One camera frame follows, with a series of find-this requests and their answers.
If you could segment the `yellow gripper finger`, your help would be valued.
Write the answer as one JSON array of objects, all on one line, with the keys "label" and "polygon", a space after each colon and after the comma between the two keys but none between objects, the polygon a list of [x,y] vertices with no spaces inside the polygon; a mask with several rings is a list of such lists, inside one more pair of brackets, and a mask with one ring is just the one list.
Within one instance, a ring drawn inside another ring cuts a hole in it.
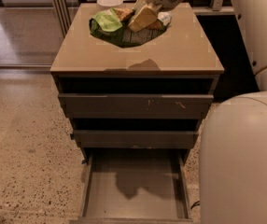
[{"label": "yellow gripper finger", "polygon": [[134,14],[130,18],[128,28],[132,32],[139,32],[155,22],[160,8],[153,5],[134,6]]},{"label": "yellow gripper finger", "polygon": [[133,6],[133,11],[135,13],[138,13],[140,10],[142,10],[147,5],[148,5],[148,0],[136,0]]}]

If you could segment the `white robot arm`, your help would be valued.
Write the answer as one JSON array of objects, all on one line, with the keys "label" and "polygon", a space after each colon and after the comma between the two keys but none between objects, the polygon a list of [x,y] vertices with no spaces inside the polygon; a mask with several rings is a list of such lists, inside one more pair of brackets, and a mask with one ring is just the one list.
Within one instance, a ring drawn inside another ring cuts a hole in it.
[{"label": "white robot arm", "polygon": [[211,112],[200,144],[200,224],[267,224],[267,0],[231,0],[258,91]]}]

